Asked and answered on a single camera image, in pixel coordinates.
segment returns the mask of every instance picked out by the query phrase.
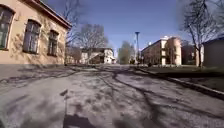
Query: asphalt road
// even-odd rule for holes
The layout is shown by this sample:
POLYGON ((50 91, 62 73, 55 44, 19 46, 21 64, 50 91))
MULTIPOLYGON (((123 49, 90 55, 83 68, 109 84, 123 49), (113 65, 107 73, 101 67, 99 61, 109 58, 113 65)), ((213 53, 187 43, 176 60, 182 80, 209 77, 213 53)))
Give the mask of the asphalt road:
POLYGON ((128 66, 0 80, 0 128, 223 128, 224 101, 128 66))

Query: street lamp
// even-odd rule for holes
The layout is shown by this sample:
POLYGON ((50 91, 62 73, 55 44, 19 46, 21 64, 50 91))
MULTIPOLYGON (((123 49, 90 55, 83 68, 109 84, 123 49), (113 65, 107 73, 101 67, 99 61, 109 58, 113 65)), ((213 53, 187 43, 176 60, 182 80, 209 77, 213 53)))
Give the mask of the street lamp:
POLYGON ((135 32, 136 35, 136 43, 137 43, 137 65, 138 65, 138 61, 139 61, 139 44, 138 44, 138 35, 140 34, 140 32, 135 32))

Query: building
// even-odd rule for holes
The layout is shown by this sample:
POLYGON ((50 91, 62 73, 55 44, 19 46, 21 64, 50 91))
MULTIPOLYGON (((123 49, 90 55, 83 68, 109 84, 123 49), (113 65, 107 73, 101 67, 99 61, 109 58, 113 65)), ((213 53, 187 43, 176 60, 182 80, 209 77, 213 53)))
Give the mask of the building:
POLYGON ((1 0, 0 26, 0 64, 64 64, 71 24, 40 0, 1 0))
POLYGON ((181 65, 181 40, 164 37, 141 51, 144 63, 154 65, 181 65))
POLYGON ((114 52, 111 48, 93 48, 91 51, 82 49, 81 63, 113 64, 115 63, 114 52))
POLYGON ((224 37, 210 40, 203 44, 204 63, 206 67, 224 67, 224 37))

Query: blue sky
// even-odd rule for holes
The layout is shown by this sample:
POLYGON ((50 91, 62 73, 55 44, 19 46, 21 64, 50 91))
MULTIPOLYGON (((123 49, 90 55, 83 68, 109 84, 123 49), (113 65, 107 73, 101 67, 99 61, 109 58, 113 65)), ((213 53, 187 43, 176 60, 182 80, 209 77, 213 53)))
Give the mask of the blue sky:
POLYGON ((134 43, 139 31, 140 49, 164 36, 183 36, 179 31, 178 0, 81 0, 82 20, 105 28, 116 50, 122 41, 134 43))

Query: wall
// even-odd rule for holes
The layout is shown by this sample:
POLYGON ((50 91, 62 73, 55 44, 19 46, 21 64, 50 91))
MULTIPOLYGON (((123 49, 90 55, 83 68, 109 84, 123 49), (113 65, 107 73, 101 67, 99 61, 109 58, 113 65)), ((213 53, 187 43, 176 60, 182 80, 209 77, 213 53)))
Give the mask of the wall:
POLYGON ((148 64, 161 64, 166 65, 167 60, 170 60, 172 64, 181 65, 181 41, 179 38, 162 38, 154 44, 146 47, 142 51, 144 57, 144 63, 148 64))
POLYGON ((104 63, 112 64, 114 59, 113 51, 110 49, 105 49, 104 54, 105 54, 104 63))
POLYGON ((142 51, 144 63, 161 64, 161 40, 142 51))
POLYGON ((66 29, 50 20, 29 5, 19 0, 1 0, 0 4, 6 5, 15 11, 8 39, 8 50, 0 50, 1 64, 63 64, 65 51, 66 29), (25 28, 28 19, 39 22, 41 33, 38 40, 38 54, 22 52, 25 28), (59 33, 57 57, 47 55, 48 33, 53 29, 59 33))
POLYGON ((224 41, 219 40, 204 45, 204 66, 224 67, 224 41))
POLYGON ((166 53, 169 56, 171 64, 181 65, 181 40, 177 37, 172 37, 167 40, 166 53))

